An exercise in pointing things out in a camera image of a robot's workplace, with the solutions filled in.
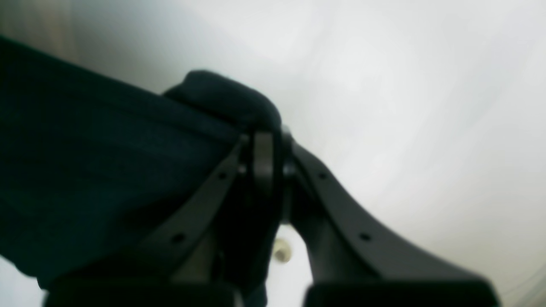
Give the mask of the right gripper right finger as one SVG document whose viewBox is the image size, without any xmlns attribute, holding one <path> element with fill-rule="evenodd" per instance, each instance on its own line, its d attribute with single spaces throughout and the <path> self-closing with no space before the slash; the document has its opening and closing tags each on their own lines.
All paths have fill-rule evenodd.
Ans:
<svg viewBox="0 0 546 307">
<path fill-rule="evenodd" d="M 498 307 L 490 282 L 410 243 L 282 130 L 283 221 L 302 237 L 313 283 L 305 307 Z"/>
</svg>

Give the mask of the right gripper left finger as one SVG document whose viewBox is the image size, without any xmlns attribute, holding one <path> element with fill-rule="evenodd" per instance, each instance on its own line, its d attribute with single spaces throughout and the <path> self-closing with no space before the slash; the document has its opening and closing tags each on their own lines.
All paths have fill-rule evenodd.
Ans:
<svg viewBox="0 0 546 307">
<path fill-rule="evenodd" d="M 230 284 L 214 277 L 220 257 L 215 222 L 241 180 L 273 194 L 274 137 L 243 135 L 197 191 L 152 233 L 115 255 L 115 272 L 88 268 L 62 278 L 45 307 L 243 307 Z"/>
</svg>

